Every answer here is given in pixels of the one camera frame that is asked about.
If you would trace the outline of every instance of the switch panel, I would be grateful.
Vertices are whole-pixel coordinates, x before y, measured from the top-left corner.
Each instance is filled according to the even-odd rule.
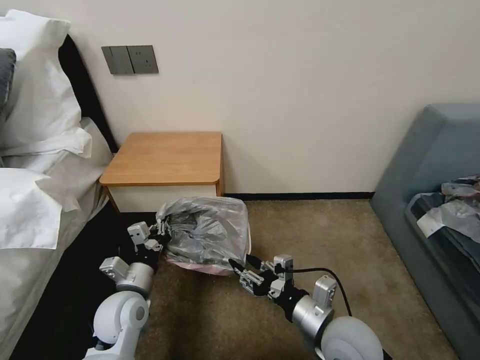
[[[134,73],[126,46],[102,46],[103,56],[112,75],[131,75]]]
[[[157,60],[152,45],[127,46],[135,74],[158,74]]]

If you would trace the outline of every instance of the black headboard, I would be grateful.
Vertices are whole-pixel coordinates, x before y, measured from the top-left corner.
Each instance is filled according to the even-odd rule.
[[[61,68],[70,80],[71,87],[81,108],[81,116],[92,119],[108,143],[110,151],[112,153],[118,152],[119,147],[107,123],[89,72],[70,35],[66,36],[63,45],[58,50],[58,59],[60,60]]]

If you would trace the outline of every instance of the wooden tabletop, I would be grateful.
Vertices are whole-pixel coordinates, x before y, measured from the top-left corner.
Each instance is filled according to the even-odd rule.
[[[213,185],[220,181],[222,133],[136,132],[100,178],[105,186]]]

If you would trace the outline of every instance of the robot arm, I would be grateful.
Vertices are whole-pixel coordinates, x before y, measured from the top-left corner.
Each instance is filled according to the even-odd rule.
[[[85,360],[134,360],[140,332],[149,317],[153,275],[170,240],[162,224],[148,227],[139,222],[128,228],[136,254],[131,265],[118,256],[106,258],[100,265],[100,271],[115,281],[117,292],[96,310],[93,336],[98,343],[87,350]]]
[[[391,359],[383,351],[375,333],[361,320],[350,316],[333,319],[332,301],[337,289],[343,288],[336,279],[324,275],[313,287],[313,295],[296,288],[293,278],[294,261],[290,255],[275,256],[273,262],[247,255],[247,262],[260,273],[246,270],[229,260],[240,284],[255,296],[267,296],[285,312],[303,334],[307,346],[321,360],[382,360]]]

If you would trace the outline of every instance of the garbage bag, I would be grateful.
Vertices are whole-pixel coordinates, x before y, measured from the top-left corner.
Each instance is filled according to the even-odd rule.
[[[446,226],[480,243],[480,175],[443,183],[441,192],[444,204],[430,209],[418,221],[423,233],[428,237]]]
[[[245,265],[250,251],[247,206],[229,197],[184,197],[156,213],[171,236],[168,261],[183,268],[229,275],[229,259]]]

